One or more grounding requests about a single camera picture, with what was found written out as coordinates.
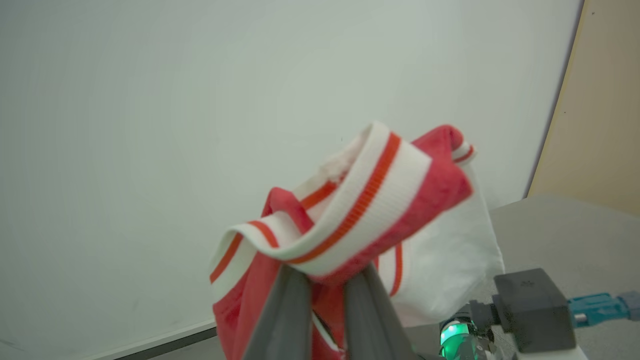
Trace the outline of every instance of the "beige panel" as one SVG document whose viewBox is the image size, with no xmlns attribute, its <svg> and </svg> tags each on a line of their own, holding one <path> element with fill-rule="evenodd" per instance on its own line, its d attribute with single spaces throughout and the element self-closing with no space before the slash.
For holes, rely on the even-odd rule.
<svg viewBox="0 0 640 360">
<path fill-rule="evenodd" d="M 587 0 L 529 190 L 640 215 L 640 1 Z"/>
</svg>

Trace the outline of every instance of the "baseboard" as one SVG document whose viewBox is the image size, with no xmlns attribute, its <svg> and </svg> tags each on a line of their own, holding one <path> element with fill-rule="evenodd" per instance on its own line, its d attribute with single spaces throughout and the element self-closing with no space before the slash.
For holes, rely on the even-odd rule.
<svg viewBox="0 0 640 360">
<path fill-rule="evenodd" d="M 208 320 L 176 331 L 116 348 L 82 360 L 142 360 L 185 347 L 216 335 L 216 322 Z"/>
</svg>

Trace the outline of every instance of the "black baseboard strip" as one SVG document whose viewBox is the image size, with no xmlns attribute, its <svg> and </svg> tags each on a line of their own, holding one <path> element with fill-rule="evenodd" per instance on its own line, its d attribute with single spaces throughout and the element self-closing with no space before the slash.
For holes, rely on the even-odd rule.
<svg viewBox="0 0 640 360">
<path fill-rule="evenodd" d="M 148 360 L 156 356 L 160 356 L 162 354 L 166 354 L 167 352 L 171 352 L 174 350 L 178 350 L 179 348 L 183 348 L 189 346 L 191 344 L 195 344 L 199 341 L 206 340 L 209 338 L 213 338 L 218 335 L 217 329 L 214 327 L 213 329 L 205 330 L 197 332 L 196 334 L 186 336 L 185 338 L 173 340 L 166 344 L 158 345 L 156 347 L 148 348 L 146 350 L 142 350 L 135 354 L 123 356 L 118 360 Z"/>
</svg>

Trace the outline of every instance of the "red fabric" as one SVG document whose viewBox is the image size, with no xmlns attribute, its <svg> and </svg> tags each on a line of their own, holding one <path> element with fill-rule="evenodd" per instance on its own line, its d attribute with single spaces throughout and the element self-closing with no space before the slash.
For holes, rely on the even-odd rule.
<svg viewBox="0 0 640 360">
<path fill-rule="evenodd" d="M 372 245 L 363 249 L 337 271 L 313 279 L 316 281 L 312 294 L 313 310 L 329 327 L 330 334 L 340 348 L 344 348 L 342 283 L 361 271 L 378 255 L 425 226 L 438 214 L 471 195 L 469 181 L 458 167 L 452 165 L 451 160 L 452 150 L 462 142 L 462 134 L 452 126 L 438 127 L 414 141 L 412 144 L 431 156 L 433 161 L 418 195 L 408 210 Z M 333 188 L 322 188 L 319 190 L 321 193 L 314 196 L 322 197 L 328 190 L 333 191 Z M 313 226 L 313 221 L 305 211 L 305 208 L 309 208 L 305 206 L 309 201 L 303 199 L 300 202 L 291 192 L 273 188 L 262 216 L 285 211 L 300 232 L 304 233 Z M 279 261 L 257 253 L 251 266 L 232 291 L 214 304 L 218 336 L 228 360 L 242 359 L 279 268 Z M 341 357 L 342 353 L 331 350 L 314 329 L 312 358 L 338 360 Z"/>
</svg>

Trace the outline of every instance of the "green light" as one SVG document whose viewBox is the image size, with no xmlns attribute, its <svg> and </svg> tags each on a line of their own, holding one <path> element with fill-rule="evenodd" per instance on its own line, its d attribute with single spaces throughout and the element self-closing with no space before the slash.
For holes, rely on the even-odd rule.
<svg viewBox="0 0 640 360">
<path fill-rule="evenodd" d="M 440 334 L 440 345 L 444 344 L 450 337 L 460 334 L 468 334 L 469 328 L 465 323 L 455 323 L 448 326 Z"/>
</svg>

